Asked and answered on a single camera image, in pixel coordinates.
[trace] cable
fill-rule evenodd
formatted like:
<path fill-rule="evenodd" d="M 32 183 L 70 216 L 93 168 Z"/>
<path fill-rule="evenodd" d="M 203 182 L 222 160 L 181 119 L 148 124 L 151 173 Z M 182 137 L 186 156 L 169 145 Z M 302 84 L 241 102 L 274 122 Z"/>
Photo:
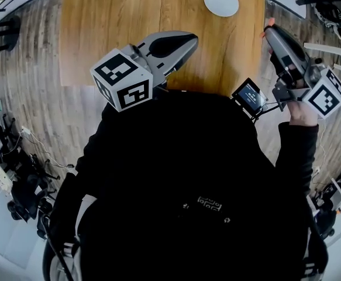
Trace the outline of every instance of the cable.
<path fill-rule="evenodd" d="M 67 166 L 63 166 L 63 165 L 59 164 L 57 161 L 55 161 L 55 160 L 51 157 L 51 154 L 47 151 L 47 149 L 46 149 L 46 147 L 44 146 L 44 144 L 43 144 L 41 141 L 39 141 L 39 140 L 34 136 L 34 134 L 33 134 L 32 132 L 31 132 L 30 134 L 34 137 L 34 140 L 36 140 L 38 143 L 40 143 L 40 144 L 43 146 L 43 149 L 44 149 L 44 151 L 49 155 L 49 159 L 50 159 L 50 160 L 53 160 L 59 167 L 63 167 L 63 168 L 65 168 L 65 169 L 68 169 Z"/>
<path fill-rule="evenodd" d="M 51 235 L 50 235 L 50 230 L 49 230 L 49 225 L 45 222 L 45 219 L 50 219 L 49 215 L 47 214 L 43 214 L 42 218 L 40 219 L 42 222 L 42 225 L 44 227 L 44 230 L 46 231 L 46 235 L 47 235 L 47 240 L 49 245 L 51 246 L 53 252 L 56 254 L 56 257 L 59 259 L 63 269 L 64 269 L 64 273 L 66 275 L 66 278 L 68 279 L 68 281 L 73 281 L 73 277 L 70 273 L 69 268 L 66 265 L 65 259 L 64 257 L 61 255 L 61 253 L 53 246 L 52 240 L 51 240 Z"/>
<path fill-rule="evenodd" d="M 29 140 L 27 137 L 23 137 L 25 139 L 27 139 L 30 143 L 32 143 L 33 145 L 37 145 L 37 143 L 34 143 L 32 140 Z M 45 153 L 48 154 L 49 156 L 51 155 L 51 153 L 47 152 L 47 151 L 40 151 L 40 153 Z M 59 166 L 59 165 L 54 165 L 52 163 L 49 163 L 51 166 L 57 166 L 57 167 L 64 167 L 64 166 Z"/>
<path fill-rule="evenodd" d="M 321 170 L 323 168 L 323 165 L 325 164 L 325 161 L 326 161 L 326 152 L 325 152 L 325 148 L 322 145 L 323 134 L 325 133 L 325 130 L 326 130 L 326 119 L 322 119 L 322 120 L 323 120 L 323 131 L 322 131 L 321 137 L 320 137 L 320 147 L 321 147 L 321 149 L 323 151 L 323 161 L 322 161 L 322 164 L 321 164 L 321 167 L 320 167 L 320 171 L 317 174 L 312 176 L 312 184 L 328 184 L 328 183 L 322 183 L 322 182 L 316 182 L 316 183 L 313 182 L 314 177 L 316 177 L 321 172 Z"/>
<path fill-rule="evenodd" d="M 322 137 L 323 137 L 323 134 L 325 133 L 325 130 L 326 130 L 326 119 L 323 119 L 323 131 L 322 131 L 322 134 L 320 137 L 320 147 L 323 150 L 323 162 L 322 162 L 322 165 L 320 167 L 320 172 L 321 172 L 321 169 L 322 169 L 323 165 L 325 164 L 325 160 L 326 160 L 326 152 L 325 152 L 325 149 L 323 148 L 323 145 L 322 145 Z"/>
<path fill-rule="evenodd" d="M 286 102 L 290 102 L 290 101 L 293 101 L 293 100 L 291 100 L 291 99 L 281 100 L 280 103 L 286 103 Z M 265 105 L 268 105 L 268 104 L 278 104 L 278 102 L 265 103 Z"/>
<path fill-rule="evenodd" d="M 5 153 L 5 154 L 3 154 L 3 155 L 8 155 L 9 153 L 12 153 L 15 149 L 17 149 L 17 146 L 18 146 L 18 143 L 19 143 L 19 140 L 20 140 L 20 135 L 21 135 L 22 132 L 23 132 L 23 131 L 21 131 L 21 132 L 18 133 L 19 136 L 18 136 L 18 139 L 17 139 L 17 142 L 16 142 L 14 148 L 13 148 L 11 151 L 9 151 L 8 153 Z"/>
<path fill-rule="evenodd" d="M 278 107 L 279 107 L 279 105 L 277 105 L 277 106 L 275 106 L 275 107 L 272 107 L 272 108 L 270 108 L 270 109 L 268 109 L 268 110 L 265 110 L 265 111 L 259 113 L 259 115 L 258 115 L 257 117 L 260 117 L 260 116 L 262 116 L 263 114 L 266 114 L 266 113 L 268 113 L 268 112 L 270 112 L 270 111 L 272 111 L 272 110 L 275 110 L 275 109 L 277 109 Z"/>

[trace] wooden floor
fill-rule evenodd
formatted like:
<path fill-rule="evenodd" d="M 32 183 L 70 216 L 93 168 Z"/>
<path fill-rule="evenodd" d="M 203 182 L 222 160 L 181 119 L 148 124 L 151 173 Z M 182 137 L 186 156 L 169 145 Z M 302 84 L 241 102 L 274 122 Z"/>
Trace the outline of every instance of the wooden floor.
<path fill-rule="evenodd" d="M 35 0 L 25 5 L 16 14 L 21 17 L 22 27 L 17 46 L 11 52 L 0 52 L 0 99 L 4 111 L 15 116 L 17 128 L 29 128 L 59 164 L 76 164 L 82 150 L 100 121 L 105 99 L 95 87 L 61 87 L 58 66 L 58 40 L 62 0 Z M 277 5 L 266 3 L 266 18 L 275 17 L 276 23 L 292 30 L 301 42 L 327 43 L 337 46 L 341 42 L 324 29 L 314 15 L 301 20 Z M 321 56 L 326 64 L 341 59 L 331 54 L 310 52 Z M 271 89 L 276 81 L 274 68 L 269 62 L 268 46 L 263 43 L 261 73 L 255 80 L 270 100 L 274 101 Z M 287 111 L 275 110 L 262 116 L 256 123 L 259 142 L 267 157 L 274 163 L 280 148 L 278 124 L 289 118 Z M 323 121 L 320 121 L 320 133 Z M 315 166 L 323 163 L 323 151 L 318 141 Z M 341 109 L 326 120 L 322 139 L 326 152 L 320 175 L 312 187 L 323 187 L 331 177 L 341 172 Z M 40 145 L 23 140 L 29 153 L 48 158 Z M 53 166 L 61 176 L 66 169 Z"/>

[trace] hand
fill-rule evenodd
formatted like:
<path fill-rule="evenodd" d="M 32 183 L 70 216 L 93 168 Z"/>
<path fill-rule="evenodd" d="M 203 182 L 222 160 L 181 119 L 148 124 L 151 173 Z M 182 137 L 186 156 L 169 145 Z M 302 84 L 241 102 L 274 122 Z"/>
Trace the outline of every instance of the hand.
<path fill-rule="evenodd" d="M 304 87 L 304 80 L 297 81 L 297 88 Z M 298 101 L 287 102 L 288 110 L 290 111 L 290 125 L 298 125 L 305 127 L 317 126 L 317 113 L 306 103 Z"/>

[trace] small display screen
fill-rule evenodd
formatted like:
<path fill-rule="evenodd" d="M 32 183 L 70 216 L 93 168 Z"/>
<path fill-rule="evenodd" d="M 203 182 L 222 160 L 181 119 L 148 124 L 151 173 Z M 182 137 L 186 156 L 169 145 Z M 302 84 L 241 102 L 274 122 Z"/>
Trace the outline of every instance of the small display screen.
<path fill-rule="evenodd" d="M 257 111 L 263 107 L 266 103 L 266 99 L 255 91 L 252 86 L 246 84 L 239 92 L 238 95 L 252 108 L 253 111 Z"/>

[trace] wooden table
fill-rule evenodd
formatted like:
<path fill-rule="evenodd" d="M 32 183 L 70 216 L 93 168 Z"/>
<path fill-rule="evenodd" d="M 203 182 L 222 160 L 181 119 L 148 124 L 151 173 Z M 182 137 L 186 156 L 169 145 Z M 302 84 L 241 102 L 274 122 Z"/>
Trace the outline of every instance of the wooden table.
<path fill-rule="evenodd" d="M 199 48 L 169 76 L 168 88 L 231 95 L 248 77 L 257 80 L 264 0 L 239 0 L 228 18 L 204 0 L 64 0 L 60 32 L 62 85 L 93 85 L 89 69 L 113 48 L 165 30 L 192 32 Z"/>

